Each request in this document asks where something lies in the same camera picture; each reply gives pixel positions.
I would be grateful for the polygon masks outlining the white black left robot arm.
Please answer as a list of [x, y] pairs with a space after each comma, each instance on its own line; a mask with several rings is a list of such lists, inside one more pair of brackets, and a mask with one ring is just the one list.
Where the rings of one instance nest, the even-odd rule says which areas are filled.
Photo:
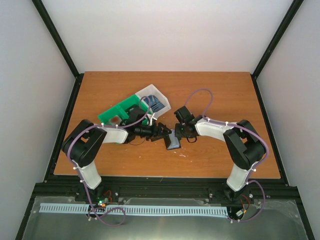
[[102, 178], [95, 165], [95, 158], [103, 144], [128, 144], [137, 136], [147, 141], [157, 141], [169, 137], [172, 130], [154, 119], [141, 107], [134, 106], [127, 118], [114, 116], [109, 124], [95, 124], [83, 119], [64, 140], [61, 150], [73, 164], [80, 182], [87, 187], [86, 195], [92, 201], [103, 198]]

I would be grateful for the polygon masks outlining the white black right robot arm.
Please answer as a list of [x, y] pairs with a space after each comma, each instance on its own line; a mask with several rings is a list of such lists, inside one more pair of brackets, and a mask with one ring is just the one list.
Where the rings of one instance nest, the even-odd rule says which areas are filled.
[[267, 143], [258, 135], [248, 120], [239, 122], [218, 121], [205, 115], [195, 117], [186, 106], [174, 112], [178, 123], [175, 137], [197, 140], [197, 137], [211, 137], [225, 142], [233, 161], [233, 167], [226, 180], [227, 186], [238, 192], [247, 185], [256, 166], [270, 154]]

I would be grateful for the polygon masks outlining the black leather card holder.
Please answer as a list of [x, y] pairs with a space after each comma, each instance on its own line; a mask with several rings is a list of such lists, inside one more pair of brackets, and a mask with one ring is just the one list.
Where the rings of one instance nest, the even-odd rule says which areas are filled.
[[174, 130], [172, 130], [171, 133], [164, 138], [164, 143], [167, 150], [181, 148], [180, 140], [176, 137]]

